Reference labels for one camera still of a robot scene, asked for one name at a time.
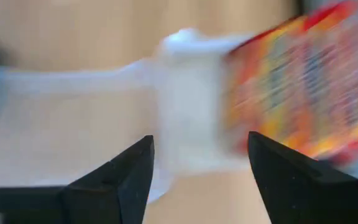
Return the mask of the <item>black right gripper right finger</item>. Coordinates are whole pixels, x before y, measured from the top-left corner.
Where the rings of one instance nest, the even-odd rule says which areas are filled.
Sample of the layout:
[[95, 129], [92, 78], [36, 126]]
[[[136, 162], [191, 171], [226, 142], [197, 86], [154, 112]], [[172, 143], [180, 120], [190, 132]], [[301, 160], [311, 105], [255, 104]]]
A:
[[358, 224], [358, 179], [255, 131], [249, 161], [272, 223]]

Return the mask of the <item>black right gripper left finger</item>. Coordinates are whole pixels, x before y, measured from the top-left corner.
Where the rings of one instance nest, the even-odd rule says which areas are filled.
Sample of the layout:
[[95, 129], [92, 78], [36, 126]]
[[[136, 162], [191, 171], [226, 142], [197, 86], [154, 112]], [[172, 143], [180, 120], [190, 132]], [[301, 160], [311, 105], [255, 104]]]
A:
[[0, 187], [0, 223], [141, 224], [154, 172], [146, 135], [67, 185]]

